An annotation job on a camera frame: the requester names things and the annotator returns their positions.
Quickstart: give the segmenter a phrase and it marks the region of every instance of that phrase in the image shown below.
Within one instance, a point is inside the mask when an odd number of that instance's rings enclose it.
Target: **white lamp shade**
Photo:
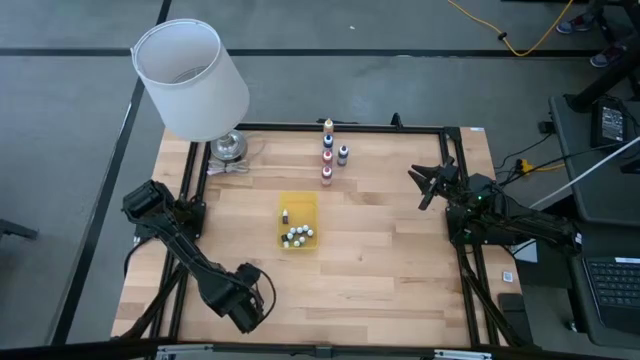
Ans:
[[[249,89],[208,24],[172,20],[149,30],[132,49],[133,66],[165,126],[190,141],[232,130],[249,108]]]

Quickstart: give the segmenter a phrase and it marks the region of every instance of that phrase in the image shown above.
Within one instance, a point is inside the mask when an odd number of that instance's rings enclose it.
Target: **yellow tray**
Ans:
[[[312,250],[318,247],[318,237],[320,229],[318,228],[318,195],[314,192],[289,191],[280,194],[280,209],[278,212],[278,233],[276,241],[278,247],[284,250]],[[289,213],[289,224],[282,223],[282,211],[287,209]],[[293,240],[289,242],[290,246],[285,248],[282,243],[282,235],[287,234],[292,227],[301,227],[309,225],[313,230],[313,236],[308,237],[305,233],[302,235],[306,241],[300,247],[293,246],[293,242],[301,235],[296,234]]]

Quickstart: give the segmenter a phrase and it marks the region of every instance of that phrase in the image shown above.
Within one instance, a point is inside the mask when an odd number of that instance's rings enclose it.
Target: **wooden table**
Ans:
[[[484,131],[461,132],[469,174],[493,176]],[[251,171],[207,180],[206,223],[198,246],[228,270],[247,261],[262,268],[275,283],[278,301],[264,323],[242,335],[228,317],[220,319],[204,305],[190,279],[179,339],[469,346],[456,253],[445,224],[446,201],[435,198],[427,211],[419,211],[421,196],[407,175],[411,164],[441,163],[438,137],[336,133],[336,146],[347,144],[351,153],[346,167],[334,167],[333,184],[327,188],[320,182],[321,138],[317,132],[253,132],[248,138]],[[168,132],[160,146],[153,179],[174,194],[188,147]],[[286,252],[276,246],[282,191],[318,192],[318,249]],[[497,246],[483,249],[494,301],[498,293],[520,293],[512,258]],[[165,254],[162,243],[155,241],[133,256],[114,335],[127,330],[156,294]],[[514,274],[513,283],[502,281],[503,271]],[[266,282],[260,285],[268,306],[270,291]],[[477,299],[475,303],[486,342],[482,307]],[[168,331],[172,309],[170,300],[162,334]]]

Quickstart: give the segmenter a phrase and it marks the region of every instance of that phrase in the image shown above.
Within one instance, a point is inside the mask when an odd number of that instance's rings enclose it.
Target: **gray carpet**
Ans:
[[[535,42],[562,9],[498,0],[460,3],[508,31],[520,48]],[[153,25],[160,4],[3,3],[0,47],[126,48]],[[174,0],[169,18],[179,17],[210,22],[228,48],[502,49],[492,31],[446,1]],[[603,43],[595,31],[553,34],[543,48],[592,49]],[[331,116],[386,124],[399,112],[405,124],[484,127],[494,164],[541,138],[536,123],[547,117],[548,96],[578,92],[601,73],[587,59],[236,57],[234,62],[251,91],[246,121]],[[1,348],[47,341],[134,82],[128,58],[0,57],[0,218],[40,230],[36,242],[16,237],[0,242]],[[628,96],[628,84],[615,93]],[[133,233],[120,201],[151,174],[162,130],[145,96],[70,341],[109,336]],[[539,163],[559,154],[552,137],[526,158]],[[537,174],[514,183],[508,193],[530,204],[566,181],[563,171]],[[564,293],[530,287],[524,292],[534,340],[542,347],[640,357],[594,346],[584,335],[566,331]]]

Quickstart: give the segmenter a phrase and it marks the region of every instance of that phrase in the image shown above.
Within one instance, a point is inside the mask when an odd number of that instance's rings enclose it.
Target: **paint bottle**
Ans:
[[[322,153],[322,164],[329,167],[333,165],[333,153],[331,151],[327,150]]]
[[[332,175],[332,171],[330,167],[325,166],[322,168],[322,185],[324,186],[331,185],[331,175]]]
[[[342,145],[340,147],[340,150],[338,150],[338,166],[347,165],[348,156],[349,156],[349,148],[346,147],[345,145]]]
[[[324,122],[324,133],[326,134],[333,134],[333,121],[331,121],[331,119],[327,119]]]
[[[325,135],[324,138],[322,138],[322,144],[323,144],[323,150],[322,150],[323,153],[327,150],[333,153],[333,135],[331,134]]]

